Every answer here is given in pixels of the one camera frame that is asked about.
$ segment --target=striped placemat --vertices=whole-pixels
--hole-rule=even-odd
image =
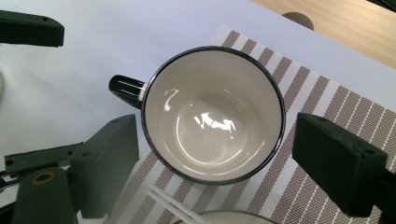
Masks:
[[[264,45],[220,27],[212,45],[238,49],[273,74],[285,101],[287,124],[276,156],[246,181],[229,186],[191,183],[165,168],[139,134],[136,164],[113,213],[103,223],[173,223],[173,214],[146,196],[148,184],[174,195],[196,212],[236,209],[269,217],[279,223],[377,223],[375,208],[368,218],[346,217],[291,158],[298,112],[332,120],[389,154],[387,168],[396,171],[396,114],[339,84],[301,66]]]

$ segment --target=mug handle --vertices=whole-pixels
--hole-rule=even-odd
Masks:
[[[121,75],[114,76],[108,83],[108,88],[113,94],[140,110],[142,109],[146,87],[147,83]]]

